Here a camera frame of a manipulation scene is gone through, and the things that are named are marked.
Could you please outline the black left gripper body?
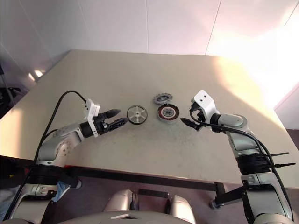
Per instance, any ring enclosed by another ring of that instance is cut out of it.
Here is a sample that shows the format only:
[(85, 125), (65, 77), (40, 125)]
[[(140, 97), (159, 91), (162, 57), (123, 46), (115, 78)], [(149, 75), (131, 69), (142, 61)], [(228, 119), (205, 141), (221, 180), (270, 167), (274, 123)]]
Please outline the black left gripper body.
[(93, 123), (99, 135), (103, 135), (107, 132), (112, 131), (110, 125), (105, 122), (106, 119), (111, 117), (112, 117), (112, 112), (99, 113), (97, 116), (93, 117)]

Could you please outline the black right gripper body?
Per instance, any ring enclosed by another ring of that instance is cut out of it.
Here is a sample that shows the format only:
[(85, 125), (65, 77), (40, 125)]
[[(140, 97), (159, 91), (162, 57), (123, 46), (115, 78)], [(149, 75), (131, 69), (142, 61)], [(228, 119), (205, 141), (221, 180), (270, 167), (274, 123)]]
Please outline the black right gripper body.
[(202, 127), (206, 126), (205, 125), (206, 120), (205, 120), (203, 111), (202, 111), (202, 109), (200, 108), (200, 106), (198, 104), (197, 104), (197, 110), (193, 111), (193, 112), (189, 112), (189, 114), (190, 114), (190, 117), (192, 118), (192, 121), (194, 121), (197, 124), (202, 125)]

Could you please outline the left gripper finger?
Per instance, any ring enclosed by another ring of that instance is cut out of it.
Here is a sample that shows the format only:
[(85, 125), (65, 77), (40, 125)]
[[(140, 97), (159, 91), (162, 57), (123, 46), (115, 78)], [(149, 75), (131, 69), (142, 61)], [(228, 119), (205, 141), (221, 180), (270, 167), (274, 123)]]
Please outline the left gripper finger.
[(115, 130), (121, 126), (124, 126), (128, 122), (127, 118), (119, 118), (109, 124), (109, 130)]
[(111, 109), (111, 110), (108, 110), (108, 111), (104, 112), (103, 116), (105, 118), (112, 118), (112, 117), (116, 116), (120, 112), (121, 111), (119, 109)]

